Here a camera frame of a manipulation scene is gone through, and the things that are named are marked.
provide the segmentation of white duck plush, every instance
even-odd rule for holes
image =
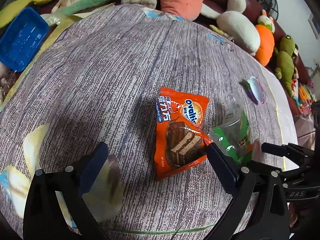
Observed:
[[[210,25],[215,32],[232,36],[238,46],[254,56],[260,46],[260,36],[250,20],[242,14],[245,8],[245,0],[228,0],[224,13],[219,14],[203,4],[201,14],[217,20],[218,28]]]

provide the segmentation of blue plastic basket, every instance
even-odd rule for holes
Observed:
[[[23,71],[48,32],[45,20],[31,7],[24,8],[0,40],[0,61],[12,70]]]

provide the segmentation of red leather sofa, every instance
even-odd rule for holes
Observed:
[[[227,2],[228,0],[204,0],[204,4],[215,10],[216,12],[223,13],[227,9]],[[260,3],[258,3],[256,0],[246,0],[247,7],[246,10],[243,12],[243,14],[254,24],[257,24],[258,17],[261,15],[262,11],[262,6]],[[202,25],[208,26],[209,24],[216,25],[215,21],[212,19],[209,19],[207,17],[204,17],[200,15],[195,22],[198,22]],[[275,44],[278,47],[279,42],[281,41],[282,37],[286,35],[285,31],[281,28],[281,26],[274,21],[276,31],[274,33],[274,38],[275,38]],[[307,69],[305,68],[300,55],[298,57],[295,57],[294,59],[295,66],[298,69],[299,72],[299,82],[302,84],[307,84],[310,81],[310,77],[308,75]],[[271,58],[269,64],[266,66],[268,70],[271,72],[274,72],[274,69],[276,68],[276,57],[273,55]],[[288,98],[288,103],[290,106],[290,110],[292,112],[293,116],[299,115],[300,110],[295,102],[294,99],[290,98],[288,95],[287,91],[284,89],[287,98]]]

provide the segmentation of ovaltine wrapper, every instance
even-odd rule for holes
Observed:
[[[202,121],[209,99],[161,88],[156,103],[157,137],[155,163],[157,178],[163,179],[203,162],[209,137]]]

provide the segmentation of black fan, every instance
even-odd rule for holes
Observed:
[[[277,0],[256,0],[275,20],[279,17]]]

